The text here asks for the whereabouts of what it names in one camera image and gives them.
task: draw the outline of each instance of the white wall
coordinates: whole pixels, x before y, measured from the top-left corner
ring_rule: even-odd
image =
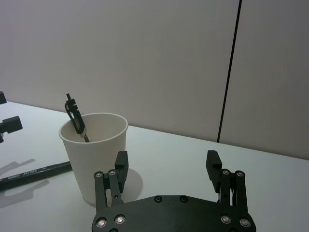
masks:
[[[309,1],[243,1],[221,143],[309,159]]]
[[[0,89],[216,140],[237,0],[2,0]]]

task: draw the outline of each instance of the black vertical line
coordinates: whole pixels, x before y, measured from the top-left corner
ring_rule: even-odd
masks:
[[[226,86],[225,86],[225,94],[224,94],[224,100],[223,100],[223,106],[222,106],[222,112],[221,112],[220,126],[219,126],[219,131],[218,131],[217,143],[220,142],[220,134],[221,134],[223,117],[224,117],[224,110],[225,110],[225,104],[226,104],[228,84],[230,82],[230,75],[231,75],[231,69],[232,69],[232,63],[233,63],[233,55],[234,55],[235,42],[236,42],[236,36],[237,36],[237,29],[238,29],[241,3],[242,3],[242,0],[239,0],[237,18],[236,18],[236,24],[235,24],[235,30],[234,30],[234,38],[233,38],[233,44],[232,44],[232,51],[231,51],[230,63],[229,63],[229,66],[228,66],[227,80],[226,80]]]

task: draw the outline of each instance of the table surface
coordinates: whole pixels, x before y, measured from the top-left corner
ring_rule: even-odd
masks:
[[[0,106],[0,120],[16,115],[24,128],[4,135],[1,178],[68,161],[58,136],[68,120],[65,113],[12,102]],[[124,202],[155,195],[217,201],[205,168],[207,150],[216,150],[224,168],[246,173],[248,209],[257,231],[308,231],[308,160],[132,126],[126,149]],[[83,200],[73,172],[0,192],[3,232],[90,232],[95,214]]]

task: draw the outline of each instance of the paper cup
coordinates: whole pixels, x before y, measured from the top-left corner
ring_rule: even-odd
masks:
[[[119,151],[126,149],[127,120],[119,115],[95,113],[82,116],[90,143],[78,135],[71,121],[59,130],[83,198],[95,205],[93,174],[114,169]]]

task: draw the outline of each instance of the table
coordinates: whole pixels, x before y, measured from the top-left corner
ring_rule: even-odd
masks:
[[[5,134],[0,144],[1,178],[68,161],[58,137],[68,120],[65,113],[13,102],[0,105],[0,121],[16,115],[24,128]],[[124,202],[155,195],[217,201],[205,168],[207,150],[216,150],[224,168],[246,173],[248,209],[257,231],[308,230],[308,160],[132,126],[126,144],[130,169]],[[11,169],[5,169],[10,163]],[[3,232],[90,232],[95,214],[73,172],[0,192]]]

